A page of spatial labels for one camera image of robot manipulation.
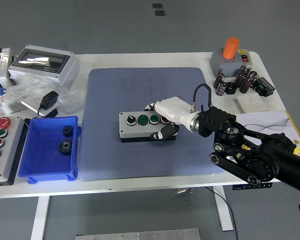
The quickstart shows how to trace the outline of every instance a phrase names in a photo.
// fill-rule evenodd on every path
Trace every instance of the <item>blue plastic bin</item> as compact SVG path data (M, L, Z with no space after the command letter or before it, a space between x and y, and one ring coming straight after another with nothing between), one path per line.
M73 127L73 135L65 137L65 126ZM77 116L34 118L30 121L18 176L29 184L41 181L68 180L78 177L77 152L81 128ZM59 144L72 139L71 155L62 155Z

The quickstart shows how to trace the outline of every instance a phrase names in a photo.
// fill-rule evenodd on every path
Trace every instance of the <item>plastic bag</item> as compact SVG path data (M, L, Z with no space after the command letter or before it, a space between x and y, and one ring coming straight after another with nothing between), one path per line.
M51 91L59 94L57 109L61 112L73 114L84 107L86 96L83 93L69 91L65 87L55 85L49 78L38 78L31 74L18 76L18 84L6 88L3 100L4 102L17 101L20 103L31 95L43 97Z

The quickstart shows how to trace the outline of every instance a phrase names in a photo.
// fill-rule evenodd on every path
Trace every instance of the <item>table leg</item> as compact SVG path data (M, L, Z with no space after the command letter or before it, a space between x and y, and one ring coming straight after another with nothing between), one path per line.
M220 196L222 196L226 200L226 195L223 186L213 186L213 191L219 194ZM222 231L233 231L234 227L231 222L228 205L218 195L214 194L214 198L215 198L216 207L218 209Z
M50 196L40 196L36 207L31 240L43 240Z

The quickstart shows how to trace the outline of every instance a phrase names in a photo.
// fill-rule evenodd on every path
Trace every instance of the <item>transparent cover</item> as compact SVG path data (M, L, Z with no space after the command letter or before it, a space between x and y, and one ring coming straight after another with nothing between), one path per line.
M60 74L69 58L69 55L25 49L12 65Z

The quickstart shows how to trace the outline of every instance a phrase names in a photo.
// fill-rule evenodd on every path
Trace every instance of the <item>blue mat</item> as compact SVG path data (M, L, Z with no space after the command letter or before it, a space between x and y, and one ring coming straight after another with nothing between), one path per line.
M143 111L149 103L179 97L192 103L205 83L193 67L106 68L89 74L78 176L83 181L220 173L212 164L214 134L203 138L180 126L176 140L122 143L119 113ZM197 93L197 108L208 109L208 91Z

